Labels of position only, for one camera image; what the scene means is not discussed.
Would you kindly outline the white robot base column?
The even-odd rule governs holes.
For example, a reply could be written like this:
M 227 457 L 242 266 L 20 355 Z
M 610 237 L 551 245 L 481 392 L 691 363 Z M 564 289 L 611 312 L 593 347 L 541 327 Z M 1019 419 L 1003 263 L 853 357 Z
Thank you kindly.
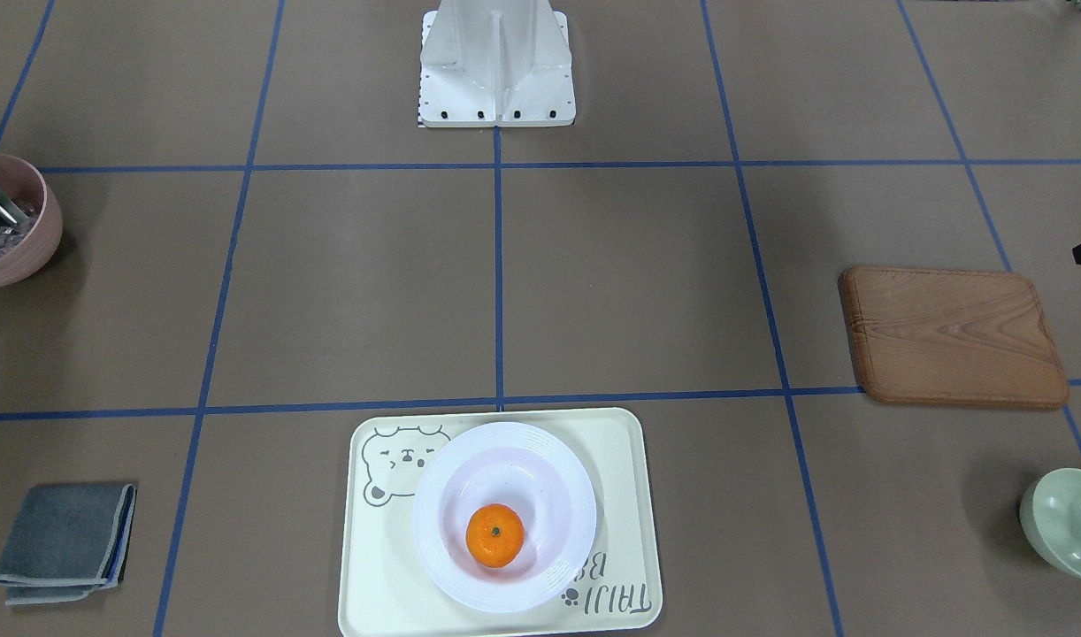
M 569 21 L 548 1 L 442 1 L 421 36 L 421 127 L 576 121 Z

